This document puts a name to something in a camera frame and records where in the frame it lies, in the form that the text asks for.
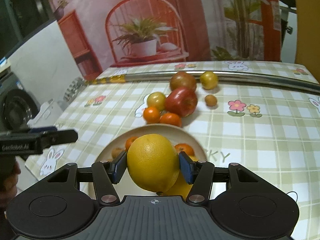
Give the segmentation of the person left hand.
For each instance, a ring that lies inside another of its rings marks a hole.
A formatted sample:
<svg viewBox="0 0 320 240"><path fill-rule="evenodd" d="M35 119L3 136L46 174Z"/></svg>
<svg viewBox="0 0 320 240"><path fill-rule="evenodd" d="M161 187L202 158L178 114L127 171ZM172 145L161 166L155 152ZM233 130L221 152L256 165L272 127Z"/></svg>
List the person left hand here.
<svg viewBox="0 0 320 240"><path fill-rule="evenodd" d="M2 209L5 209L9 202L16 196L17 194L17 183L18 176L21 174L21 169L17 161L15 161L15 165L13 171L8 178L3 181L1 185L1 196L0 196L0 206Z"/></svg>

